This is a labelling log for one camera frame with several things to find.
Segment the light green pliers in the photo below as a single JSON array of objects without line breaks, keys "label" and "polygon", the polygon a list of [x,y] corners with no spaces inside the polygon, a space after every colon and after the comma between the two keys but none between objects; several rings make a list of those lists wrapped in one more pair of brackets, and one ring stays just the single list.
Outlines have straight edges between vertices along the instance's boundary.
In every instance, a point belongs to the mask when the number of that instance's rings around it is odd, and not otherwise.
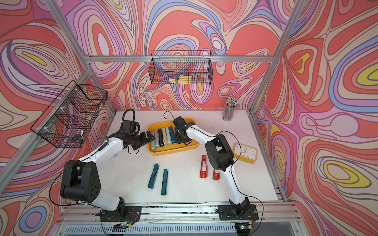
[{"label": "light green pliers", "polygon": [[170,130],[169,130],[169,127],[166,127],[166,128],[165,128],[165,132],[166,132],[167,143],[168,143],[169,145],[171,145],[171,144],[172,144],[172,140],[171,140],[171,136],[170,136]]}]

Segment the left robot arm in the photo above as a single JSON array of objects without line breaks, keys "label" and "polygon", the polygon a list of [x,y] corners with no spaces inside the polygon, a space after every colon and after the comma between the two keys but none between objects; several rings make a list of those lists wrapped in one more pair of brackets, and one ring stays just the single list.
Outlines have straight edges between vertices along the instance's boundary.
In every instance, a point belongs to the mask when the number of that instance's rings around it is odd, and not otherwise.
[{"label": "left robot arm", "polygon": [[139,150],[154,139],[151,132],[140,132],[138,122],[123,121],[120,129],[111,134],[100,147],[77,161],[69,161],[65,164],[61,197],[88,203],[102,210],[117,211],[121,208],[122,198],[102,189],[98,171],[125,148]]}]

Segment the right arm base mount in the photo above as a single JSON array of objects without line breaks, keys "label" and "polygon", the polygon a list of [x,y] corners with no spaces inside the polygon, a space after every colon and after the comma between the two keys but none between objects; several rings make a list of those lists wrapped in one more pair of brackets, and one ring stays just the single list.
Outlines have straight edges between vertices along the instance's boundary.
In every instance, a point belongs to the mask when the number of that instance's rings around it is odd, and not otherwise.
[{"label": "right arm base mount", "polygon": [[220,221],[247,220],[255,222],[259,220],[259,214],[256,205],[248,205],[246,207],[218,205],[215,213],[219,215]]}]

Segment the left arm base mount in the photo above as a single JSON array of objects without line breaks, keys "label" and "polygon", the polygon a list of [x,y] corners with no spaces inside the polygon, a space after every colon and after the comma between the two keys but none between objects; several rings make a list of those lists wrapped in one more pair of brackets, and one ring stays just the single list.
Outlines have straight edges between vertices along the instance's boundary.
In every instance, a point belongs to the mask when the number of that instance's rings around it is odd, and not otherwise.
[{"label": "left arm base mount", "polygon": [[96,216],[101,222],[138,222],[141,217],[142,206],[121,206],[115,211],[102,210]]}]

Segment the yellow plastic storage tray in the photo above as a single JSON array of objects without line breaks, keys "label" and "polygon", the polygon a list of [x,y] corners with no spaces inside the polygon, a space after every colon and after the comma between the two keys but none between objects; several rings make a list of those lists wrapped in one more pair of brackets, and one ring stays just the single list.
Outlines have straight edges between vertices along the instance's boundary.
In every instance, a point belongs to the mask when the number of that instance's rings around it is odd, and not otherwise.
[{"label": "yellow plastic storage tray", "polygon": [[[147,130],[150,131],[152,134],[155,133],[155,129],[163,129],[165,127],[173,127],[175,129],[175,125],[173,124],[173,121],[166,121],[161,123],[155,123],[150,125]],[[152,143],[149,143],[147,145],[149,153],[151,153],[154,156],[160,156],[160,155],[166,155],[166,154],[173,154],[178,153],[186,150],[195,149],[199,146],[199,143],[195,140],[193,140],[190,144],[186,145],[184,143],[182,144],[171,144],[164,147],[159,147],[156,150],[152,150]]]}]

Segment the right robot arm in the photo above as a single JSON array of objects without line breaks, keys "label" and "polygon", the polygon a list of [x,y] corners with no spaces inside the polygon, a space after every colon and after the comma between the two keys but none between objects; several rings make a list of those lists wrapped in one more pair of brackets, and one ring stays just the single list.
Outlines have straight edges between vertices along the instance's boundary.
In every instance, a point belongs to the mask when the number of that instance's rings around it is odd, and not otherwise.
[{"label": "right robot arm", "polygon": [[242,192],[234,170],[234,153],[226,139],[219,134],[211,134],[199,128],[195,123],[187,123],[182,117],[173,120],[176,128],[175,140],[179,144],[197,141],[205,146],[207,157],[212,167],[219,171],[229,192],[231,212],[241,219],[249,210],[249,197]]}]

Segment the black pruning pliers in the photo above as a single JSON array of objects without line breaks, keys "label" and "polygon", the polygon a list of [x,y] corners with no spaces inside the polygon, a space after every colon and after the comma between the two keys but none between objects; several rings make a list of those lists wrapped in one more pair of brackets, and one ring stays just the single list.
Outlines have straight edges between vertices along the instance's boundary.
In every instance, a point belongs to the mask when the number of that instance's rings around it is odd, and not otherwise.
[{"label": "black pruning pliers", "polygon": [[164,139],[163,139],[163,132],[162,129],[158,129],[158,140],[159,140],[159,146],[164,146]]}]

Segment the beige pruning pliers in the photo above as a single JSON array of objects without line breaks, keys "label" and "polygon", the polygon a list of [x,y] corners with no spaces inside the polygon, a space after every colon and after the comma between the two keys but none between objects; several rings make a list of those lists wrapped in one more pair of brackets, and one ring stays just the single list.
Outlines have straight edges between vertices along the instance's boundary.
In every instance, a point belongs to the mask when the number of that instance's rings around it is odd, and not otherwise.
[{"label": "beige pruning pliers", "polygon": [[168,141],[167,141],[167,135],[166,135],[166,129],[165,129],[165,127],[162,128],[162,135],[163,135],[164,146],[167,146],[168,145]]}]

